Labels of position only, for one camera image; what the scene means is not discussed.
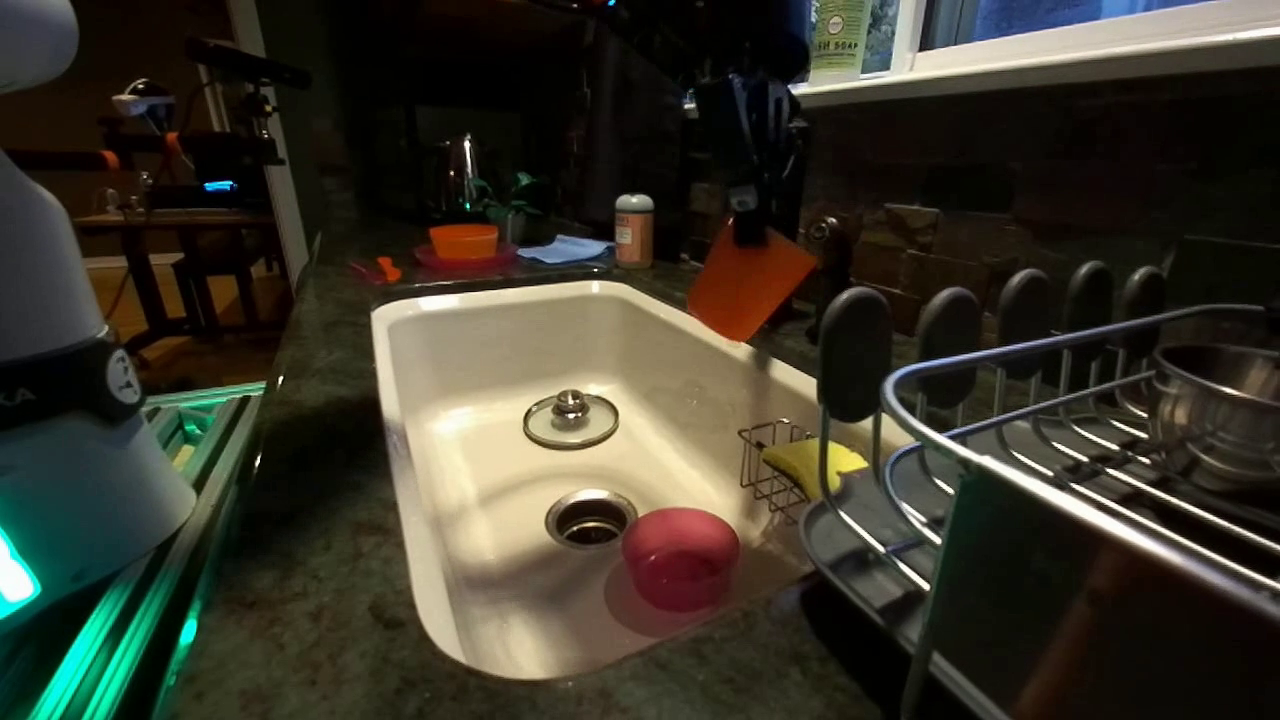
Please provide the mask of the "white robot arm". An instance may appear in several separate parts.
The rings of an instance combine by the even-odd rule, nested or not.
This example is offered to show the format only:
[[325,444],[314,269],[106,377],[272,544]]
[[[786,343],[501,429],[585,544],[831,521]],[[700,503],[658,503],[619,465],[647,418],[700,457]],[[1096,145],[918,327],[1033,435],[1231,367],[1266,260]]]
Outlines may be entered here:
[[194,509],[139,418],[69,208],[0,153],[0,634],[120,571]]

